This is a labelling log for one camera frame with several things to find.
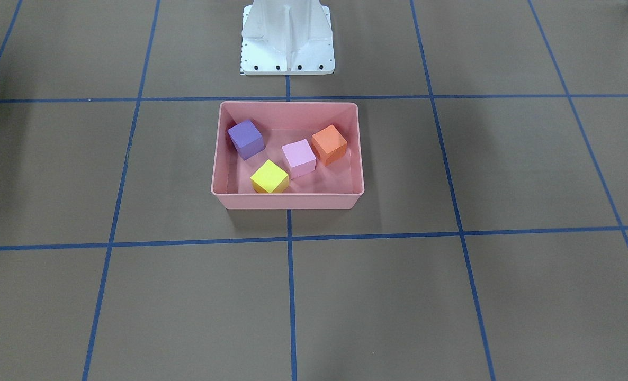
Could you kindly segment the pink foam block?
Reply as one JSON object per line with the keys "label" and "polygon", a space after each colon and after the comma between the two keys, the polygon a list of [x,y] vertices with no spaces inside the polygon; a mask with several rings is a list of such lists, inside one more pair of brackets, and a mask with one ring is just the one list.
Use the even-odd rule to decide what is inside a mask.
{"label": "pink foam block", "polygon": [[299,178],[316,170],[317,157],[307,139],[283,145],[282,153],[290,179]]}

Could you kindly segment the purple foam block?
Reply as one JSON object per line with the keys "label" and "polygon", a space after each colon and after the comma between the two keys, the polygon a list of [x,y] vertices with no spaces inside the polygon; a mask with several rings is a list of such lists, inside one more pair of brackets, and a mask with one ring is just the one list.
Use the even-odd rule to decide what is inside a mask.
{"label": "purple foam block", "polygon": [[244,161],[265,150],[265,140],[251,119],[237,123],[227,130],[239,157]]}

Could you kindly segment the yellow foam block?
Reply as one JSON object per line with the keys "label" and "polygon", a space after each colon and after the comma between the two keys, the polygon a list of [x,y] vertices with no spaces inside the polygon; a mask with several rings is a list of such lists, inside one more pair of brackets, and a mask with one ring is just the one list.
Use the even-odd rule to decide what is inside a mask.
{"label": "yellow foam block", "polygon": [[282,193],[290,185],[289,174],[271,160],[266,160],[249,177],[257,193]]}

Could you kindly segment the orange foam block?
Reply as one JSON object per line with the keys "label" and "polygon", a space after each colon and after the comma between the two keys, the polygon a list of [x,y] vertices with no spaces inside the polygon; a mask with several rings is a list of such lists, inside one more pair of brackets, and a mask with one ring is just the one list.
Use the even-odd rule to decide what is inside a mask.
{"label": "orange foam block", "polygon": [[317,159],[324,166],[342,159],[348,147],[348,142],[334,124],[314,133],[311,137],[311,144]]}

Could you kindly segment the pink plastic bin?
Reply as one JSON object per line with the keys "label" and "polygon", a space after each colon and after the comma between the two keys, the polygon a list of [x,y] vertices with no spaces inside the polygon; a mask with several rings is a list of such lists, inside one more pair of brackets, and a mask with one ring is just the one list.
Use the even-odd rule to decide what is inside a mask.
{"label": "pink plastic bin", "polygon": [[[240,155],[231,129],[251,122],[264,148]],[[220,104],[211,193],[228,210],[350,209],[365,192],[353,102]]]}

